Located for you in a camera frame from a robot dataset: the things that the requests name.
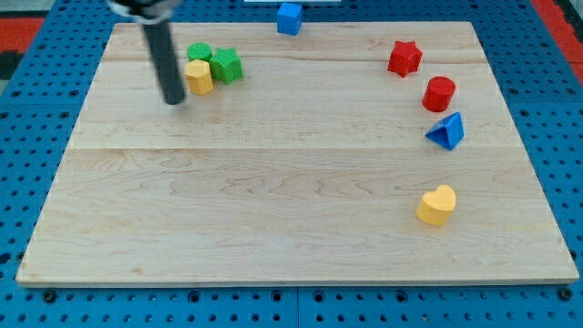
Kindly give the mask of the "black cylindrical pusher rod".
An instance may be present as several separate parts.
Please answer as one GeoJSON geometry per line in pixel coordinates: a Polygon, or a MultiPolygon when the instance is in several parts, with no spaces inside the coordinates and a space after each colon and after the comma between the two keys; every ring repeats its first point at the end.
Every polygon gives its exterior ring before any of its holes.
{"type": "Polygon", "coordinates": [[[163,100],[168,105],[181,103],[186,95],[168,21],[143,25],[148,50],[159,81],[163,100]]]}

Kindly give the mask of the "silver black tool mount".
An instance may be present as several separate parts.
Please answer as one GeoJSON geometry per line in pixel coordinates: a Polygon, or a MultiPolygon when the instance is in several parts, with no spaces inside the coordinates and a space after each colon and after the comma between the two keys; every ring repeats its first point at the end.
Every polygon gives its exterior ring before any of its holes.
{"type": "Polygon", "coordinates": [[[117,15],[137,23],[158,24],[169,20],[182,0],[108,0],[107,4],[117,15]]]}

